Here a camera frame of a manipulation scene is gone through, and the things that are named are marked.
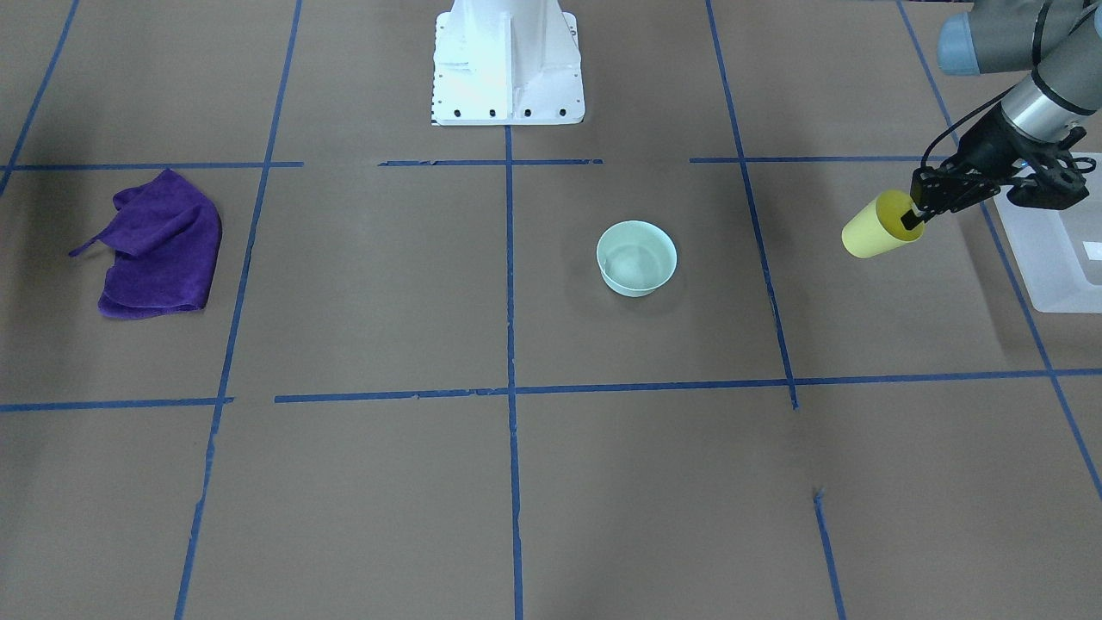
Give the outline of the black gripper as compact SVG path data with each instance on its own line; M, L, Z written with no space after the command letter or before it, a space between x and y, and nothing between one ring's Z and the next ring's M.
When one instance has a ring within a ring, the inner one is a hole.
M951 171L921 165L912 170L912 207L901 216L917 231L942 214L961 213L1007 187L1007 200L1023 208L1074 207L1089 196L1091 157L1074 157L1071 146L1085 138L1082 126L1057 131L1058 141L1020 131L1000 109L988 110L960 139Z

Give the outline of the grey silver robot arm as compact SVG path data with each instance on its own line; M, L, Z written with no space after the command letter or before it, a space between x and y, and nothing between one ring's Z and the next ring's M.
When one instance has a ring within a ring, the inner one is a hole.
M965 116L951 157L912 173L906 231L1001 191L1023 208L1062 211L1085 200L1095 162L1071 149L1101 106L1098 1L976 1L946 20L938 63L950 76L1023 78Z

